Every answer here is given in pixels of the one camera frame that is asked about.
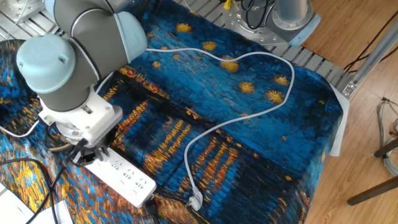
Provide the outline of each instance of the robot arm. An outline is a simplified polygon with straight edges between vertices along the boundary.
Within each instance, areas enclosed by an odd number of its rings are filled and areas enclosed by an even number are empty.
[[[107,0],[46,0],[45,5],[70,38],[31,38],[20,47],[17,65],[40,97],[39,116],[48,125],[56,123],[72,144],[84,138],[86,147],[95,147],[122,111],[93,85],[142,54],[146,35],[133,15],[114,13]]]

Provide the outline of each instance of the black cable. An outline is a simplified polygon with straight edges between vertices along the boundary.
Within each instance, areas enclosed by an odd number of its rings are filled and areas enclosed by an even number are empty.
[[[363,54],[365,54],[365,52],[368,50],[368,48],[370,48],[370,46],[373,44],[373,42],[380,36],[380,34],[383,32],[383,30],[388,26],[388,24],[395,18],[395,16],[398,15],[398,11],[396,11],[396,13],[394,13],[394,15],[391,16],[391,18],[384,24],[384,26],[381,28],[381,30],[376,34],[376,36],[373,38],[372,41],[370,41],[370,43],[368,44],[368,46],[366,46],[366,48],[358,55],[358,57],[351,63],[349,63],[346,68],[345,68],[345,72],[344,74],[346,74],[353,66],[356,62],[360,61],[360,58]]]
[[[52,186],[50,185],[49,177],[44,172],[43,163],[41,163],[41,162],[39,162],[39,161],[37,161],[35,159],[11,159],[11,160],[8,160],[8,161],[0,162],[0,165],[9,164],[9,163],[13,163],[13,162],[33,162],[40,169],[41,173],[43,173],[45,184],[47,185],[47,192],[48,192],[47,195],[49,195],[50,199],[51,199],[50,203],[51,203],[52,215],[54,217],[54,222],[55,222],[55,224],[58,224],[57,214],[55,213],[55,208],[54,208],[54,198],[53,198],[53,195],[52,195]],[[39,209],[35,212],[35,214],[36,213],[39,214],[41,208],[42,208],[42,206],[40,205]],[[34,218],[35,218],[35,215],[32,218],[30,218],[30,220],[27,222],[27,224],[29,224]]]
[[[249,12],[250,12],[252,6],[250,8],[248,8],[248,10],[246,10],[246,23],[248,24],[248,27],[250,29],[255,30],[255,29],[257,29],[257,28],[259,28],[261,26],[261,24],[263,23],[263,20],[266,18],[266,15],[267,15],[268,4],[269,4],[269,0],[266,1],[266,6],[264,7],[264,12],[262,13],[260,22],[257,24],[257,26],[252,26],[249,23]]]
[[[12,163],[12,162],[20,162],[20,161],[30,161],[30,162],[34,162],[38,165],[40,171],[43,173],[47,188],[48,188],[48,192],[43,200],[43,202],[40,204],[39,208],[37,209],[37,211],[33,214],[33,216],[26,222],[26,224],[30,224],[35,218],[36,216],[40,213],[40,211],[44,208],[44,205],[47,203],[47,200],[49,199],[49,197],[51,198],[51,210],[53,213],[53,217],[54,217],[54,222],[55,224],[58,224],[58,219],[57,219],[57,215],[55,213],[55,207],[54,207],[54,199],[53,199],[53,195],[52,192],[54,191],[54,187],[55,184],[58,182],[59,178],[61,178],[61,175],[63,174],[63,172],[65,171],[65,169],[67,168],[67,164],[69,163],[70,159],[72,158],[73,155],[75,155],[77,153],[77,150],[79,150],[81,147],[83,147],[85,144],[87,144],[87,141],[85,139],[82,139],[79,141],[79,143],[74,146],[67,159],[66,159],[66,164],[61,168],[60,172],[58,173],[58,175],[55,177],[54,181],[52,182],[52,184],[50,185],[50,179],[48,178],[48,176],[46,175],[46,173],[44,172],[44,165],[43,163],[35,160],[35,159],[12,159],[9,161],[4,161],[4,162],[0,162],[0,165],[3,164],[8,164],[8,163]]]
[[[384,56],[384,57],[380,60],[380,62],[382,62],[382,61],[384,61],[385,59],[387,59],[388,57],[390,57],[390,56],[391,56],[393,53],[395,53],[397,50],[398,50],[398,46],[395,47],[393,50],[391,50],[391,52],[388,53],[386,56]],[[364,56],[364,57],[361,57],[358,61],[363,60],[363,59],[369,57],[369,55],[370,55],[370,54],[368,54],[368,55],[366,55],[366,56]],[[357,71],[358,71],[358,69],[357,69],[357,70],[349,71],[348,73],[353,73],[353,72],[357,72]]]
[[[243,0],[242,0],[242,2],[241,2],[241,7],[242,7],[242,9],[245,10],[246,12],[250,11],[251,8],[252,8],[253,5],[254,5],[254,1],[255,1],[255,0],[250,0],[250,1],[249,1],[248,7],[245,8],[245,7],[243,6]]]

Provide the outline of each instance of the blue fabric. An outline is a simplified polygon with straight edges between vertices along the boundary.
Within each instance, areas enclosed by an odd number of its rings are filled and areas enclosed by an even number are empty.
[[[177,28],[179,24],[190,31],[177,32],[183,28]],[[216,47],[209,51],[219,57],[266,51],[172,1],[164,1],[157,15],[148,13],[142,25],[150,48],[203,49],[205,42],[213,42]],[[0,53],[6,68],[0,77],[1,94],[12,101],[0,104],[0,125],[17,133],[23,133],[40,111],[12,60],[20,44],[2,42]],[[235,65],[225,67],[195,52],[146,52],[121,68],[101,93],[124,111],[112,147],[124,151],[157,182],[155,200],[162,223],[303,223],[343,112],[327,81],[298,67],[283,107],[226,126],[192,146],[188,159],[204,201],[198,213],[186,209],[192,194],[183,164],[188,142],[223,121],[275,106],[267,93],[285,95],[291,79],[288,66],[272,57],[244,58],[236,71]],[[243,82],[252,84],[252,92],[241,90]],[[64,157],[47,152],[43,129],[40,124],[21,140],[0,135],[2,160],[38,158],[53,177]],[[34,187],[29,176],[13,176],[18,172],[20,167],[2,170],[2,183],[14,192]],[[35,172],[33,176],[40,180]],[[67,201],[75,223],[152,223],[149,214],[133,208],[84,168],[68,167],[58,186],[56,199]],[[34,189],[41,194],[40,188]],[[17,195],[29,202],[27,194]]]

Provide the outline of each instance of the power strip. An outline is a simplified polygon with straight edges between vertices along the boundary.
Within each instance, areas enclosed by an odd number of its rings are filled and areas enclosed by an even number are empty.
[[[111,148],[108,152],[109,156],[102,154],[103,161],[97,159],[85,167],[135,207],[141,208],[152,197],[156,182]]]

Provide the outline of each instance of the wire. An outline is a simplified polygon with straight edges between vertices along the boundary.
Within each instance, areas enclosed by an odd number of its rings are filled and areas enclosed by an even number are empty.
[[[58,182],[58,180],[61,178],[62,173],[65,171],[65,169],[67,168],[67,165],[70,161],[70,159],[72,158],[72,156],[76,153],[77,150],[79,150],[82,146],[84,146],[87,143],[87,141],[85,139],[82,139],[78,142],[78,144],[76,146],[74,146],[73,148],[71,148],[69,155],[66,159],[66,164],[61,168],[60,172],[58,173],[58,175],[55,177],[55,180],[52,182],[51,184],[51,189],[53,189],[55,187],[55,184]],[[48,198],[49,198],[49,193],[47,193],[47,195],[45,196],[42,204],[40,205],[39,209],[33,214],[33,216],[30,218],[30,220],[26,223],[29,224],[31,221],[33,221],[33,219],[40,213],[40,210],[42,208],[44,208],[45,203],[47,202]]]
[[[60,152],[60,151],[64,151],[66,149],[69,149],[72,146],[72,144],[70,143],[66,143],[63,146],[59,146],[59,147],[51,147],[49,148],[50,152]]]
[[[251,6],[248,9],[244,9],[243,8],[243,2],[242,2],[242,4],[241,4],[242,9],[246,11],[246,24],[248,25],[248,27],[250,29],[255,30],[255,29],[257,29],[257,28],[259,28],[261,26],[261,24],[263,23],[264,19],[266,18],[266,15],[267,15],[268,4],[269,4],[269,0],[266,1],[266,6],[264,7],[264,12],[262,13],[260,22],[257,24],[257,26],[252,26],[249,23],[249,12],[251,11],[251,8],[254,5],[254,1],[253,1],[253,4],[251,4]]]
[[[102,89],[102,87],[104,87],[105,83],[112,77],[113,72],[111,72],[105,79],[104,81],[101,82],[101,84],[99,84],[99,87],[97,88],[97,90],[95,90],[95,93],[99,93]]]
[[[40,123],[40,120],[37,120],[37,121],[32,125],[32,127],[30,127],[30,129],[28,130],[28,132],[26,132],[26,133],[23,134],[23,135],[14,134],[14,133],[8,131],[7,129],[5,129],[4,127],[2,127],[2,126],[0,126],[0,130],[1,130],[1,131],[4,131],[5,133],[7,133],[7,134],[9,134],[9,135],[11,135],[12,137],[15,137],[15,138],[24,138],[24,137],[30,135],[30,134],[32,133],[32,131],[35,129],[35,127],[36,127],[39,123]]]
[[[11,34],[11,32],[14,30],[15,26],[17,26],[17,24],[18,24],[19,21],[21,20],[22,16],[24,15],[24,12],[25,12],[25,9],[26,9],[26,6],[27,6],[27,3],[28,3],[28,2],[29,2],[29,0],[26,0],[24,9],[22,10],[21,15],[19,16],[17,22],[14,23],[14,25],[13,25],[12,28],[11,28],[11,30],[4,36],[4,38],[3,38],[1,41],[6,40],[6,39],[8,38],[8,36]]]
[[[243,6],[243,0],[242,0],[242,1],[241,1],[241,8],[242,8],[243,10],[245,10],[246,12],[250,11],[251,8],[252,8],[253,5],[254,5],[254,1],[255,1],[255,0],[250,0],[250,1],[249,1],[248,7],[245,8],[245,7]]]
[[[379,130],[380,130],[380,147],[384,147],[386,144],[389,144],[391,141],[395,140],[395,138],[392,138],[385,142],[384,139],[384,126],[382,122],[382,115],[384,111],[384,105],[386,103],[393,103],[397,105],[396,103],[388,100],[387,98],[383,98],[382,101],[378,104],[377,106],[377,120],[379,121]],[[390,159],[390,154],[391,151],[389,151],[386,156],[384,156],[383,162],[384,166],[387,168],[387,170],[393,175],[393,176],[398,176],[398,167],[393,163],[393,161]]]
[[[187,7],[187,9],[189,9],[189,11],[192,11],[192,9],[189,7],[187,0],[182,0],[182,2],[184,3],[184,5]]]
[[[48,176],[47,176],[46,173],[44,172],[44,165],[43,165],[43,163],[41,163],[41,162],[39,162],[39,161],[37,161],[37,160],[35,160],[35,159],[11,159],[11,160],[8,160],[8,161],[0,162],[0,165],[9,164],[9,163],[13,163],[13,162],[26,162],[26,161],[27,161],[27,162],[33,162],[33,163],[35,163],[35,164],[39,167],[41,173],[43,173],[44,180],[45,180],[45,184],[47,185],[47,192],[48,192],[47,195],[46,195],[46,198],[48,199],[48,195],[50,196],[50,199],[51,199],[50,203],[51,203],[52,215],[53,215],[55,224],[58,224],[57,215],[55,214],[55,209],[54,209],[54,198],[53,198],[53,195],[52,195],[53,188],[52,188],[52,185],[50,185],[50,181],[49,181]],[[43,208],[43,207],[40,206],[39,209],[35,212],[35,214],[36,214],[36,213],[39,214],[39,212],[40,212],[40,210],[41,210],[42,208]],[[33,217],[31,217],[30,220],[27,222],[27,224],[29,224],[35,217],[36,217],[36,215],[34,215]]]
[[[384,61],[385,59],[387,59],[388,57],[390,57],[390,56],[391,56],[393,53],[395,53],[397,50],[398,50],[398,46],[395,47],[393,50],[391,50],[391,52],[388,53],[386,56],[384,56],[384,57],[380,60],[380,62],[382,62],[382,61]],[[370,55],[370,54],[361,57],[358,61],[368,58],[369,55]],[[357,69],[357,70],[349,71],[348,73],[353,73],[353,72],[357,72],[357,71],[358,71],[358,69]]]
[[[187,168],[187,172],[188,172],[188,176],[189,176],[189,179],[190,179],[192,188],[195,189],[196,186],[195,186],[195,183],[194,183],[194,180],[193,180],[193,177],[192,177],[192,173],[191,173],[191,170],[190,170],[190,166],[189,166],[189,163],[188,163],[188,151],[189,151],[190,146],[191,146],[194,142],[196,142],[197,140],[199,140],[200,138],[202,138],[203,136],[206,136],[206,135],[209,134],[210,132],[212,132],[212,131],[214,131],[214,130],[216,130],[216,129],[218,129],[218,128],[221,128],[221,127],[223,127],[223,126],[225,126],[225,125],[227,125],[227,124],[231,124],[231,123],[234,123],[234,122],[237,122],[237,121],[241,121],[241,120],[244,120],[244,119],[254,118],[254,117],[256,117],[256,116],[260,116],[260,115],[269,113],[269,112],[271,112],[271,111],[274,111],[274,110],[276,110],[277,108],[280,108],[281,106],[283,106],[283,105],[286,103],[287,99],[289,98],[290,91],[292,90],[293,83],[294,83],[295,72],[294,72],[294,68],[293,68],[292,64],[291,64],[288,60],[286,60],[286,59],[284,59],[284,58],[282,58],[282,57],[279,57],[279,56],[276,56],[276,55],[267,53],[267,52],[251,52],[251,53],[244,54],[244,55],[239,56],[239,57],[234,58],[234,59],[223,59],[223,58],[219,58],[219,57],[217,57],[217,56],[214,56],[214,55],[212,55],[211,53],[205,52],[204,50],[201,50],[201,49],[194,49],[194,48],[170,49],[170,50],[147,49],[147,51],[152,51],[152,52],[178,52],[178,51],[186,51],[186,50],[194,50],[194,51],[197,51],[197,52],[201,52],[201,53],[203,53],[203,54],[209,55],[210,57],[215,58],[215,59],[217,59],[217,60],[220,60],[220,61],[222,61],[222,62],[235,62],[235,61],[237,61],[237,60],[239,60],[239,59],[242,59],[242,58],[247,57],[247,56],[250,56],[250,55],[268,55],[268,56],[277,58],[277,59],[279,59],[279,60],[285,62],[285,63],[290,67],[290,69],[291,69],[291,71],[292,71],[292,80],[290,81],[290,86],[289,86],[289,89],[287,90],[286,97],[285,97],[285,99],[283,100],[283,102],[282,102],[281,104],[279,104],[279,105],[277,105],[277,106],[274,106],[273,108],[270,108],[270,109],[265,110],[265,111],[260,112],[260,113],[255,113],[255,114],[252,114],[252,115],[249,115],[249,116],[244,116],[244,117],[240,117],[240,118],[235,118],[235,119],[226,121],[226,122],[224,122],[224,123],[221,123],[221,124],[219,124],[219,125],[217,125],[217,126],[215,126],[215,127],[213,127],[213,128],[210,128],[209,130],[205,131],[204,133],[201,133],[199,136],[197,136],[196,138],[192,139],[192,140],[188,143],[188,145],[187,145],[186,148],[185,148],[185,152],[184,152],[184,161],[185,161],[185,167]]]
[[[396,13],[394,13],[394,15],[392,15],[390,17],[390,19],[384,24],[384,26],[381,28],[381,30],[376,34],[376,36],[373,37],[373,40],[370,41],[370,43],[368,44],[368,46],[365,47],[365,49],[358,55],[358,57],[351,63],[349,63],[347,66],[345,66],[344,70],[344,74],[346,74],[353,66],[356,62],[365,59],[367,56],[365,56],[365,58],[360,59],[361,56],[363,54],[365,54],[365,52],[368,50],[368,48],[370,48],[370,46],[374,43],[374,41],[380,36],[380,34],[383,32],[383,30],[388,26],[388,24],[395,18],[395,16],[398,15],[398,11],[396,11]]]

